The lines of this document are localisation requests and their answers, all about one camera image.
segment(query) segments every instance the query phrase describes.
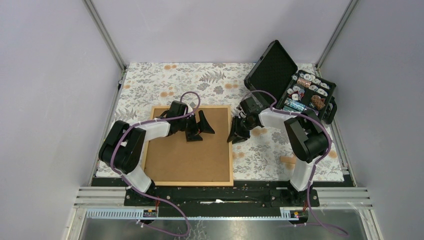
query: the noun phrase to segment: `floral tablecloth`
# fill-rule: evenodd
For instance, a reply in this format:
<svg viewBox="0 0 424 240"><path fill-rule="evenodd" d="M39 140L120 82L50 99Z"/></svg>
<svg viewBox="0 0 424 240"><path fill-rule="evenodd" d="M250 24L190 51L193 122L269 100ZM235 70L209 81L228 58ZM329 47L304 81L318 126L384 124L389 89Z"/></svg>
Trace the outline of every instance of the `floral tablecloth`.
<svg viewBox="0 0 424 240"><path fill-rule="evenodd" d="M195 91L202 105L231 105L232 114L248 92L243 80L254 63L131 63L119 96L114 120L130 124L147 120L152 106L170 105L187 91ZM298 64L313 73L312 64ZM184 102L197 104L188 94ZM287 181L293 165L284 159L294 158L285 130L257 127L248 141L233 145L235 180ZM118 177L99 161L96 177ZM333 147L317 166L315 181L343 181L343 174Z"/></svg>

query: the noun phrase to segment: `small wooden block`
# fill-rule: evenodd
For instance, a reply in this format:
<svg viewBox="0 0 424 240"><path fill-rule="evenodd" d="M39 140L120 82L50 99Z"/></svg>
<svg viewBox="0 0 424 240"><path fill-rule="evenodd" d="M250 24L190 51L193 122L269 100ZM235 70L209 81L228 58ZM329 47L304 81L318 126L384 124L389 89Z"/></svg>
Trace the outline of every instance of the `small wooden block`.
<svg viewBox="0 0 424 240"><path fill-rule="evenodd" d="M293 156L280 156L279 161L286 164L296 164L297 157Z"/></svg>

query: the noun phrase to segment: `metal floor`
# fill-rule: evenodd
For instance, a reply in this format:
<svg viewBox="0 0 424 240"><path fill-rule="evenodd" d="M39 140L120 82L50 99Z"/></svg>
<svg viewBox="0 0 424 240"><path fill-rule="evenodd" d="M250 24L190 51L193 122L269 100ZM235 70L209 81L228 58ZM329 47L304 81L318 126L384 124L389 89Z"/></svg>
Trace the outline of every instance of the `metal floor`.
<svg viewBox="0 0 424 240"><path fill-rule="evenodd" d="M335 224L350 234L349 238L336 236L321 226L290 226L288 221L267 220L191 220L188 237L173 237L141 228L135 220L86 219L82 240L341 240L367 239L359 213L355 210L316 210L317 216L327 224ZM156 220L152 226L174 233L183 233L183 220Z"/></svg>

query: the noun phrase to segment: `battery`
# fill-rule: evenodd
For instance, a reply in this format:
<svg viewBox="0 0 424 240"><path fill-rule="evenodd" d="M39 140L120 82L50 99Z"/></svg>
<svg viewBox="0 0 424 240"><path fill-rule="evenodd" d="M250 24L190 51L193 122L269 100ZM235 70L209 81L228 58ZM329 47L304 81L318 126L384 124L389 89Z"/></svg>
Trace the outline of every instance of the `battery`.
<svg viewBox="0 0 424 240"><path fill-rule="evenodd" d="M300 103L298 101L294 101L290 98L286 98L285 101L284 101L284 104L289 106L290 108L292 108L294 110L299 111L299 112L302 112L306 108L306 106L303 105L302 103Z"/></svg>

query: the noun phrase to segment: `cork board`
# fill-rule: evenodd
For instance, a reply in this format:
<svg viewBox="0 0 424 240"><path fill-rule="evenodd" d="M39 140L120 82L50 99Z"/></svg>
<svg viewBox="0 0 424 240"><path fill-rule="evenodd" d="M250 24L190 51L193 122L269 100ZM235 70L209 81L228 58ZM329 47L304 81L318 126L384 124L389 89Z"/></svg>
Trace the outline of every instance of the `cork board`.
<svg viewBox="0 0 424 240"><path fill-rule="evenodd" d="M150 119L168 109L154 106ZM157 186L233 186L233 145L227 143L230 106L209 105L198 110L203 110L215 134L201 133L203 141L187 142L186 133L179 131L145 144L141 167Z"/></svg>

